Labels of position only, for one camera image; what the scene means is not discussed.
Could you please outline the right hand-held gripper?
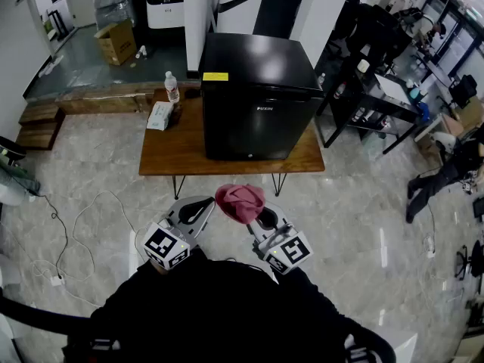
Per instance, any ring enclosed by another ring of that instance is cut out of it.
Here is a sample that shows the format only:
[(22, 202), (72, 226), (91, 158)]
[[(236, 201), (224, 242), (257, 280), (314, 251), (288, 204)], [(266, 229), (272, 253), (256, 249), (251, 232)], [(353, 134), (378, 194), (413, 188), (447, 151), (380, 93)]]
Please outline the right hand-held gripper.
[(263, 222), (253, 220), (247, 225), (255, 237), (255, 248), (262, 260), (281, 275), (286, 275), (313, 255), (313, 250), (302, 231), (288, 223), (284, 211), (266, 202)]

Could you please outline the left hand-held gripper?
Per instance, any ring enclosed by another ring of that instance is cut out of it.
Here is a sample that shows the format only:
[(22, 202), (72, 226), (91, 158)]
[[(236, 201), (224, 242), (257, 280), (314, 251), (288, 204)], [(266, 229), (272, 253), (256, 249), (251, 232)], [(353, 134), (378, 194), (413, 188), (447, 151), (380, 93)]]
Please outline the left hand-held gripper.
[(146, 255), (165, 270), (185, 261), (197, 245), (215, 208), (215, 199), (194, 196), (178, 199), (168, 217), (152, 223), (142, 241)]

